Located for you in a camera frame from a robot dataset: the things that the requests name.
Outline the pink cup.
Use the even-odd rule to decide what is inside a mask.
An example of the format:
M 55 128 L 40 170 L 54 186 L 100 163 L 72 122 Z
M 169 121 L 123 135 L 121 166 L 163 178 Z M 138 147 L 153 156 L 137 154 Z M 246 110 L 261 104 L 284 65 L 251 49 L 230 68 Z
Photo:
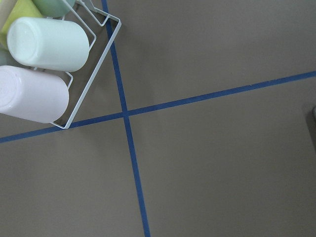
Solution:
M 58 76 L 14 66 L 0 67 L 0 112 L 40 123 L 59 119 L 69 103 Z

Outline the white cup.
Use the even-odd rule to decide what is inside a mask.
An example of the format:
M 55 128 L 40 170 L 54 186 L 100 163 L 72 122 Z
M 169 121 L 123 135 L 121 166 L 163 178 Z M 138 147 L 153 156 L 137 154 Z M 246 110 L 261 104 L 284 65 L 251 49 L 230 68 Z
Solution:
M 82 68 L 90 51 L 79 24 L 33 17 L 18 18 L 10 25 L 7 46 L 22 65 L 65 72 Z

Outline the mint green cup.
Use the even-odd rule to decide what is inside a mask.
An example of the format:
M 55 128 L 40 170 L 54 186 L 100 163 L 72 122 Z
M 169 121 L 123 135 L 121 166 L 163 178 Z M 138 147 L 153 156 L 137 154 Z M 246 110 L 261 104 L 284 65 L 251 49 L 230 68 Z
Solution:
M 42 15 L 48 17 L 62 17 L 70 11 L 62 0 L 32 0 L 32 2 Z

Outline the yellow cup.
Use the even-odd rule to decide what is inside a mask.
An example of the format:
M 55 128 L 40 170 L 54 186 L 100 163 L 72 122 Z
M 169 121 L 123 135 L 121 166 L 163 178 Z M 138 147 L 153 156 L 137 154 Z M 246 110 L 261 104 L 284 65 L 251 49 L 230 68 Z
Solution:
M 7 33 L 10 25 L 21 17 L 42 18 L 32 0 L 1 0 L 0 1 L 0 43 L 7 49 Z

